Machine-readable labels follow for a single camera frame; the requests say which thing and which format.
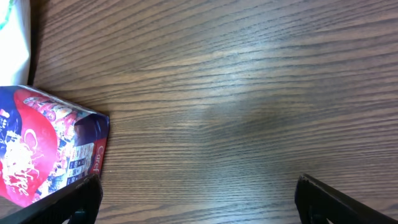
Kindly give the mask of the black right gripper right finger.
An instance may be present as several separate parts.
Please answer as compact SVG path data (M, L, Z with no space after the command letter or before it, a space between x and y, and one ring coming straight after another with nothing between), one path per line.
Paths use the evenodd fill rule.
M295 204L300 221L304 224L397 224L397 220L308 174L298 178Z

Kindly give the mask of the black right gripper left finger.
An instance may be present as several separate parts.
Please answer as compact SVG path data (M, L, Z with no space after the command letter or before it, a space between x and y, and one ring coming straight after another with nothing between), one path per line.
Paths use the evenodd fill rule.
M1 224L94 223L102 198L100 177L90 174L2 218Z

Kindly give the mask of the red purple pad package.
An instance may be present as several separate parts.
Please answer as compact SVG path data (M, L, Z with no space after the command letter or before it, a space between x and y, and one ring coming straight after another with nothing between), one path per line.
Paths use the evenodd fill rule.
M1 196L21 206L100 174L109 117L29 86L1 87Z

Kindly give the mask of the yellow snack chip bag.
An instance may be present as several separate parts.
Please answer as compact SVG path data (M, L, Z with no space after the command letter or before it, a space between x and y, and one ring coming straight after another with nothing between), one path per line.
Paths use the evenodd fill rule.
M26 85L29 77L30 1L1 0L1 85Z

